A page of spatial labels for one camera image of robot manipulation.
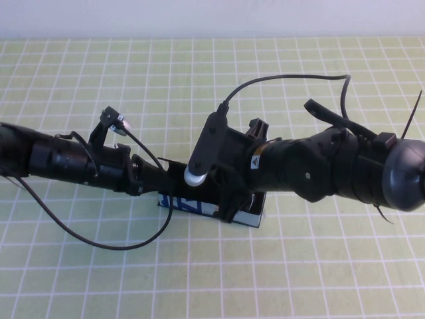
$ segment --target green surface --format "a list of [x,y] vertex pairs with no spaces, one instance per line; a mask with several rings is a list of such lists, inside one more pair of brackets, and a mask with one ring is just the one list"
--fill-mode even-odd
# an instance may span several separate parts
[[[400,136],[425,81],[424,45],[424,37],[5,39],[0,117],[88,138],[112,106],[155,155],[187,161],[207,116],[238,84],[349,73],[351,119]],[[303,103],[314,98],[339,112],[341,87],[257,84],[235,97],[228,120],[247,130],[259,117],[270,139],[307,137],[327,125]],[[422,100],[408,137],[425,140],[424,123]],[[116,142],[139,152],[130,139],[108,137]],[[144,240],[167,213],[154,195],[30,181],[67,225],[104,243]],[[123,253],[77,242],[27,193],[7,181],[0,187],[0,318],[425,318],[424,208],[384,209],[391,225],[354,201],[270,193],[259,229],[176,212],[158,240]]]

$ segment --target green grid mat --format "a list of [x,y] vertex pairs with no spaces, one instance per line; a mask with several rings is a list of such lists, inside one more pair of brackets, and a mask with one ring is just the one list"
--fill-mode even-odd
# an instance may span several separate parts
[[[425,82],[424,37],[46,39],[0,41],[2,122],[84,138],[106,106],[152,152],[187,161],[210,112],[238,84],[279,73],[351,74],[347,112],[401,135]],[[342,81],[277,80],[235,96],[229,125],[269,138],[328,127],[308,98],[339,112]],[[421,101],[408,138],[425,140]],[[108,145],[129,139],[110,133]],[[112,245],[154,234],[156,196],[30,178],[75,231]],[[425,208],[411,213],[338,197],[270,193],[259,229],[175,212],[150,245],[93,249],[66,235],[29,194],[0,192],[0,318],[425,318]]]

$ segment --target sticker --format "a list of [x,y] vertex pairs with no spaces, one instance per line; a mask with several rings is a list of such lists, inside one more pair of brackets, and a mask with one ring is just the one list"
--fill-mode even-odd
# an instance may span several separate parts
[[259,166],[260,166],[260,156],[259,155],[252,156],[251,169],[258,169]]
[[257,148],[254,152],[254,155],[261,155],[261,153],[264,151],[264,149],[268,146],[268,143],[262,144],[259,148]]

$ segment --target warning triangle sticker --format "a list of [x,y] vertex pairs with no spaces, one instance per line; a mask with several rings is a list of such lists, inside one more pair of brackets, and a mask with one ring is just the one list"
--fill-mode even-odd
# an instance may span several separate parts
[[251,169],[258,169],[259,166],[260,166],[260,156],[259,155],[252,156]]

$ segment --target white wall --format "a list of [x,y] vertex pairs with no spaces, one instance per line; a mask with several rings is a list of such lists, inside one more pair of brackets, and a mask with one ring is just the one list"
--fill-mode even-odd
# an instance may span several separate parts
[[424,35],[424,0],[1,0],[0,37]]

